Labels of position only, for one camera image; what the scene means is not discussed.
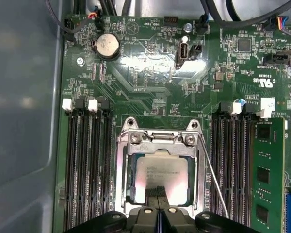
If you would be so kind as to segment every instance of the cpu socket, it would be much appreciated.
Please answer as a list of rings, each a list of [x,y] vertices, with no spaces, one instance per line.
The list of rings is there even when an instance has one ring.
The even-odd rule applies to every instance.
[[[115,210],[126,215],[146,202],[146,188],[164,187],[170,206],[192,218],[204,210],[205,140],[197,120],[183,131],[140,129],[125,120],[117,138]]]

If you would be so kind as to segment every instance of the cable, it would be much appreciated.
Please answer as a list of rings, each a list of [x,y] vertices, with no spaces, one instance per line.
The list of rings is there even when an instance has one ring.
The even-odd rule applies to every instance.
[[[291,32],[287,28],[285,28],[287,20],[288,20],[288,17],[282,17],[282,16],[277,17],[278,28],[284,34],[291,36]]]
[[[109,11],[106,0],[99,0],[99,1],[100,1],[102,12],[104,13],[104,15],[109,16],[110,11]]]
[[[205,11],[205,15],[209,15],[209,9],[207,6],[207,0],[200,0],[200,3],[202,4],[204,11]]]
[[[113,0],[106,0],[107,2],[107,5],[110,9],[110,15],[111,16],[117,16],[117,13],[116,13],[116,9],[115,9],[115,5],[113,3]]]
[[[231,16],[232,20],[236,21],[236,22],[241,21],[238,14],[236,13],[236,10],[235,10],[234,4],[233,4],[233,0],[226,0],[225,4],[226,4],[228,14],[229,14],[229,16]]]
[[[291,0],[287,3],[283,4],[282,6],[270,11],[269,13],[266,13],[262,16],[245,20],[245,21],[239,21],[239,22],[226,22],[223,21],[213,0],[207,0],[206,1],[207,7],[209,9],[209,13],[213,17],[214,21],[219,24],[222,28],[242,28],[247,27],[255,23],[260,23],[262,21],[267,20],[273,15],[279,15],[291,8]]]
[[[56,24],[65,32],[69,33],[69,34],[74,34],[77,33],[78,31],[80,31],[86,24],[88,24],[91,19],[87,18],[86,20],[82,21],[81,23],[79,23],[79,25],[75,28],[75,29],[70,29],[68,27],[66,27],[56,16],[49,0],[44,0],[45,5],[47,6],[47,9],[52,17],[52,19],[56,22]]]
[[[128,16],[130,6],[131,6],[131,0],[125,0],[123,9],[122,9],[122,16]]]

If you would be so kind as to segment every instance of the mounting screw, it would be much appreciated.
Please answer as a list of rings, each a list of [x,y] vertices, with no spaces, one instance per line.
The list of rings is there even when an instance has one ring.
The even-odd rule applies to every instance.
[[[169,208],[168,211],[171,212],[171,213],[173,213],[173,214],[174,214],[175,212],[177,212],[177,210],[176,210],[175,208]]]
[[[151,209],[145,209],[145,213],[146,213],[146,214],[150,214],[151,212],[152,212]]]
[[[195,137],[193,135],[189,134],[189,135],[185,136],[184,140],[185,140],[186,144],[193,145],[195,142]]]
[[[193,31],[193,26],[191,23],[186,23],[184,24],[183,26],[183,30],[186,32],[186,33],[190,33],[191,31]]]
[[[114,219],[117,219],[117,218],[120,218],[121,216],[120,215],[112,215],[112,218]]]
[[[208,219],[210,219],[210,215],[209,214],[202,214],[202,218],[208,220]]]
[[[131,141],[134,142],[134,143],[138,143],[138,142],[141,141],[141,137],[140,137],[140,135],[137,134],[137,133],[133,133],[133,134],[130,136],[130,139],[131,139]]]
[[[84,60],[84,58],[82,58],[82,57],[78,57],[78,58],[77,58],[77,64],[78,64],[78,66],[80,66],[80,67],[84,66],[84,65],[85,65],[85,60]]]

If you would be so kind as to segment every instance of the green circuit board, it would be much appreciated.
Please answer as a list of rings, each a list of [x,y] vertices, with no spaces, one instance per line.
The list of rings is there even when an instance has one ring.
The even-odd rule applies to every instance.
[[[86,17],[70,15],[68,19],[77,25]],[[261,110],[261,98],[273,98],[273,119],[258,120],[253,126],[273,123],[272,137],[269,139],[271,144],[265,146],[258,139],[253,139],[252,157],[256,165],[252,169],[255,177],[255,169],[260,163],[264,163],[259,161],[262,159],[259,152],[267,154],[279,152],[278,162],[274,159],[276,161],[272,161],[272,166],[268,168],[270,180],[273,179],[274,170],[278,169],[279,173],[274,179],[278,180],[279,186],[271,190],[265,188],[271,192],[268,194],[269,200],[277,202],[278,205],[275,207],[269,203],[263,205],[261,203],[263,201],[257,195],[252,197],[250,226],[263,233],[282,232],[284,228],[282,197],[285,191],[291,190],[291,63],[289,66],[265,65],[263,61],[268,54],[291,50],[291,37],[285,36],[280,31],[266,32],[261,25],[252,25],[241,30],[223,30],[214,22],[209,22],[206,33],[198,35],[197,20],[192,19],[177,19],[176,25],[172,27],[165,26],[163,18],[104,17],[103,20],[105,33],[114,34],[120,42],[119,58],[114,61],[103,61],[93,52],[92,41],[97,39],[101,32],[96,30],[94,22],[89,23],[75,34],[75,42],[65,41],[61,89],[61,99],[70,98],[73,103],[80,96],[84,97],[86,102],[92,98],[102,97],[110,101],[111,123],[107,126],[103,120],[100,124],[100,127],[109,127],[111,132],[108,151],[110,168],[108,182],[105,184],[110,190],[110,195],[107,207],[96,209],[95,215],[114,209],[116,138],[126,118],[136,118],[141,128],[171,130],[184,130],[191,119],[197,119],[202,126],[210,153],[212,114],[219,108],[219,103],[245,99],[254,111],[258,112]],[[192,32],[183,31],[186,23],[193,26]],[[196,60],[186,61],[181,68],[176,69],[178,43],[183,36],[188,38],[189,46],[202,45],[202,53]],[[84,61],[81,65],[77,62],[79,58]],[[55,233],[62,232],[65,229],[64,225],[67,224],[65,203],[68,197],[65,186],[68,170],[67,153],[71,149],[67,145],[69,124],[68,116],[62,109],[53,228]],[[104,150],[101,143],[98,145],[99,150]],[[104,161],[104,158],[101,158],[98,162],[100,164],[98,177],[101,177],[100,173],[105,172],[102,169]],[[209,183],[205,185],[206,189],[210,189]],[[255,181],[252,181],[252,188],[253,192],[259,189]],[[205,210],[211,209],[208,194],[205,193],[207,202]],[[90,200],[87,200],[83,208],[89,208],[88,202]],[[269,208],[269,213],[276,211],[278,215],[269,214],[266,223],[261,221],[256,215],[258,204],[263,208]],[[78,220],[70,222],[70,226],[80,224],[92,216],[94,215],[76,216]],[[268,227],[268,224],[278,219],[280,221],[276,227]]]

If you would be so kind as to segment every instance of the metal socket frame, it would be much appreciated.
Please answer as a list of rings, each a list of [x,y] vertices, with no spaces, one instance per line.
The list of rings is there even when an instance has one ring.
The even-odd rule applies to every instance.
[[[125,120],[121,134],[117,138],[117,170],[115,190],[115,210],[129,215],[131,209],[140,205],[126,202],[128,157],[135,153],[154,154],[166,150],[171,156],[189,156],[195,161],[193,205],[181,207],[192,218],[204,210],[206,146],[201,125],[191,120],[186,130],[140,129],[135,118]]]

